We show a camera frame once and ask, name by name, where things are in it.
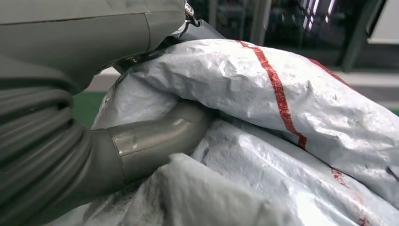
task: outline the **red stripe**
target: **red stripe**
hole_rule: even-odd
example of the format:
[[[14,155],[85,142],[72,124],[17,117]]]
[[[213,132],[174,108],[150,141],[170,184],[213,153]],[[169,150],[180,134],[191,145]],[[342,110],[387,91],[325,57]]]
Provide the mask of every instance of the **red stripe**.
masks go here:
[[[346,86],[348,86],[349,88],[353,89],[348,83],[346,83],[344,80],[342,80],[338,75],[336,75],[334,72],[332,72],[330,69],[326,68],[324,65],[322,65],[319,61],[317,60],[313,60],[313,59],[309,59],[312,63],[314,63],[315,65],[319,66],[321,69],[323,69],[325,72],[327,72],[328,74],[330,74],[331,76],[333,76],[335,79],[337,79],[338,81],[342,82],[343,84],[345,84]]]
[[[258,46],[250,47],[245,42],[242,41],[237,41],[237,42],[240,43],[242,47],[250,48],[255,52],[262,67],[267,71],[267,75],[269,76],[271,85],[273,86],[274,95],[276,96],[277,100],[277,106],[279,107],[280,117],[282,118],[284,125],[286,126],[288,131],[299,136],[298,146],[301,147],[302,149],[305,149],[307,138],[295,129],[294,123],[292,122],[291,114],[289,112],[283,84],[279,76],[277,75],[276,71],[270,65],[263,51]]]

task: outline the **plastic bag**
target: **plastic bag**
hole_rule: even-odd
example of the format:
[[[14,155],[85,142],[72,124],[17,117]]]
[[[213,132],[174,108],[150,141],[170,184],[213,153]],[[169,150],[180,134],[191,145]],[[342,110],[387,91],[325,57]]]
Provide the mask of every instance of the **plastic bag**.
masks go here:
[[[191,158],[173,155],[142,184],[93,202],[82,225],[399,224],[398,117],[317,62],[197,40],[128,73],[94,127],[143,120],[145,109],[135,106],[150,105],[159,117],[176,103],[174,94],[226,115]],[[137,98],[144,89],[148,98]]]

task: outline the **glass panel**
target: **glass panel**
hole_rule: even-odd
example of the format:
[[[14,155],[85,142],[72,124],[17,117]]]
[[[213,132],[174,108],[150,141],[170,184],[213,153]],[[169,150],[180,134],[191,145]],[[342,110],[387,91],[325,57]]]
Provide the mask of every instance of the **glass panel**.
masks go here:
[[[197,19],[209,23],[212,1],[216,2],[216,30],[228,39],[249,41],[256,0],[189,0],[188,3]]]
[[[399,45],[364,45],[353,69],[398,70]]]
[[[264,45],[338,65],[364,0],[272,0]]]

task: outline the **gray pipe elbow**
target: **gray pipe elbow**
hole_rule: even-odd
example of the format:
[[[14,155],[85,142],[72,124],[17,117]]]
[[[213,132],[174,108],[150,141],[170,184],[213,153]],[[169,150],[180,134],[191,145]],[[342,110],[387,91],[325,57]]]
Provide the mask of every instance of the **gray pipe elbow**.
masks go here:
[[[214,111],[182,101],[163,118],[108,128],[129,184],[150,176],[174,153],[190,154],[209,128]]]

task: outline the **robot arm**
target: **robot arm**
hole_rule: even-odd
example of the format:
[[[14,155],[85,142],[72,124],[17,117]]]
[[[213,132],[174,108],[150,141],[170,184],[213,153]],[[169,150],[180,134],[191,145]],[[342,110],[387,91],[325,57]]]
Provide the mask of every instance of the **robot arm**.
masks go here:
[[[183,0],[0,3],[0,225],[47,223],[193,150],[213,119],[194,102],[93,131],[72,118],[94,74],[156,49],[185,17]]]

